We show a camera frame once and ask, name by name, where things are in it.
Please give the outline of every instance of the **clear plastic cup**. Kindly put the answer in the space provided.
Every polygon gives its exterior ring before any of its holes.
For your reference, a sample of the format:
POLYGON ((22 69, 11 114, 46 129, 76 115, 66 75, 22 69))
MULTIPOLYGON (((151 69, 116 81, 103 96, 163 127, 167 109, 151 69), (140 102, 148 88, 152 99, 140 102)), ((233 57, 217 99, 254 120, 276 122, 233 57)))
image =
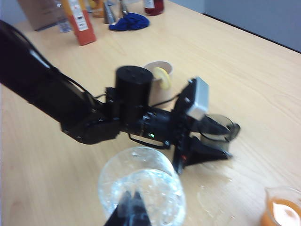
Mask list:
POLYGON ((180 226, 185 218, 185 194, 177 173, 161 152, 149 147, 126 149, 101 171, 98 195, 110 217, 126 192, 139 192, 152 226, 180 226))

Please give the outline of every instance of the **wooden table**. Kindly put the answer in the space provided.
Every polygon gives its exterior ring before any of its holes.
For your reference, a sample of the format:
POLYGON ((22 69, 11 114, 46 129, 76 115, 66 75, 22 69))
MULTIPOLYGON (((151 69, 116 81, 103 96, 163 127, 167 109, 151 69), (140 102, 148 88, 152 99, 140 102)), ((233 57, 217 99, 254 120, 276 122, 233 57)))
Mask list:
MULTIPOLYGON (((241 126, 234 158, 187 167, 185 226, 254 226, 265 208, 264 187, 301 189, 301 55, 166 1, 163 14, 139 31, 92 23, 97 42, 79 47, 57 27, 18 24, 42 54, 92 94, 113 86, 122 65, 166 60, 173 93, 200 76, 210 86, 210 113, 241 126)), ((142 13, 141 3, 129 9, 142 13)), ((105 222, 97 179, 116 153, 138 144, 117 139, 83 145, 59 124, 1 87, 1 218, 4 226, 95 226, 105 222)), ((169 158, 173 151, 163 151, 169 158)))

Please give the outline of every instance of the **black cable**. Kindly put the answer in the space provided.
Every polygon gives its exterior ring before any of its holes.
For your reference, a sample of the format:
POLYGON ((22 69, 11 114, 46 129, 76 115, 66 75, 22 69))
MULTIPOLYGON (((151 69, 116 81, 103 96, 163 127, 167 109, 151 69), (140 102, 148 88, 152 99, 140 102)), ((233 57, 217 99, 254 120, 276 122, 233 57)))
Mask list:
POLYGON ((175 95, 173 98, 171 98, 171 99, 169 99, 169 100, 162 101, 162 102, 157 103, 157 104, 155 104, 155 105, 152 105, 152 106, 150 106, 150 107, 156 107, 156 106, 158 106, 158 105, 162 105, 162 104, 168 103, 168 102, 170 102, 170 101, 173 101, 174 99, 176 99, 177 97, 179 97, 179 95, 180 95, 180 93, 177 94, 177 95, 175 95))
POLYGON ((104 94, 101 94, 101 95, 98 95, 98 96, 95 96, 95 98, 96 99, 98 99, 98 98, 100 98, 100 97, 103 97, 103 96, 105 96, 106 94, 104 93, 104 94))

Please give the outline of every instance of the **water spill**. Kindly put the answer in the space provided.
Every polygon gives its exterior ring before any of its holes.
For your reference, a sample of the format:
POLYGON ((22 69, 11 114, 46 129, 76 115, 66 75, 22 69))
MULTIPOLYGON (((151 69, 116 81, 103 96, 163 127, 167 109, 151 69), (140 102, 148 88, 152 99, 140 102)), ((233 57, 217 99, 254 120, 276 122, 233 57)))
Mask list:
POLYGON ((236 219, 236 217, 235 216, 231 216, 231 217, 229 217, 229 219, 228 219, 228 221, 227 221, 227 223, 226 223, 226 225, 228 225, 232 220, 234 220, 234 219, 236 219))

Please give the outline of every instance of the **metal object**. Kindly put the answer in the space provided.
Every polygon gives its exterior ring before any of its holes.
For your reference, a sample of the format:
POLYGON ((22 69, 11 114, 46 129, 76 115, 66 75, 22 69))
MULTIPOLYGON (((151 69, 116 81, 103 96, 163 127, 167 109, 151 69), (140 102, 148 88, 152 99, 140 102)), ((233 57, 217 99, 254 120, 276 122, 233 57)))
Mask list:
POLYGON ((127 5, 125 4, 125 2, 123 0, 119 0, 119 6, 120 6, 119 17, 123 18, 124 16, 126 16, 128 14, 127 5))
POLYGON ((195 78, 195 80, 196 91, 194 101, 186 113, 196 120, 201 120, 208 110, 209 86, 200 77, 195 78))
POLYGON ((185 97, 184 100, 185 100, 186 103, 190 103, 190 100, 187 97, 185 97))
POLYGON ((116 22, 116 18, 114 13, 111 10, 111 7, 108 4, 108 1, 103 2, 103 10, 104 10, 104 23, 112 24, 116 22))

